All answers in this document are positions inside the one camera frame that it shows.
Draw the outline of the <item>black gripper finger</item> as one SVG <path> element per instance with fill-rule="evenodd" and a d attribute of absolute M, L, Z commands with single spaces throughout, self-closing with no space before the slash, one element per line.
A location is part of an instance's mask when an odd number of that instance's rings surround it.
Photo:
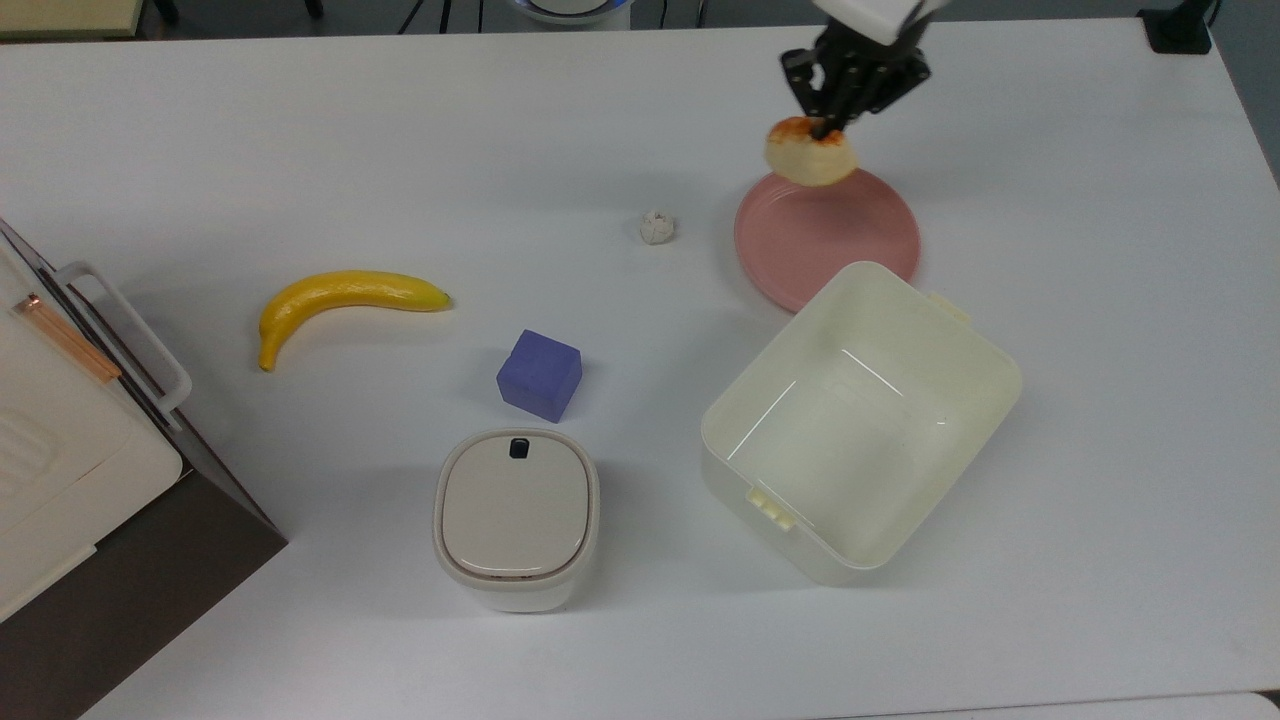
<path fill-rule="evenodd" d="M 860 60 L 846 73 L 850 95 L 840 108 L 840 129 L 865 114 L 881 114 L 931 77 L 931 67 L 920 49 L 887 61 Z"/>
<path fill-rule="evenodd" d="M 835 129 L 836 96 L 844 79 L 841 61 L 826 58 L 817 49 L 797 47 L 782 53 L 780 64 L 792 96 L 810 122 L 810 136 L 824 140 Z"/>

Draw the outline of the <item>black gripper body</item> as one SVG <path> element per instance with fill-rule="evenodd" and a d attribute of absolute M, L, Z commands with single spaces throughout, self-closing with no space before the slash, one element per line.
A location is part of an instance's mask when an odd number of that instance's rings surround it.
<path fill-rule="evenodd" d="M 913 91 L 913 50 L 882 47 L 831 20 L 814 45 L 819 113 L 881 113 Z"/>

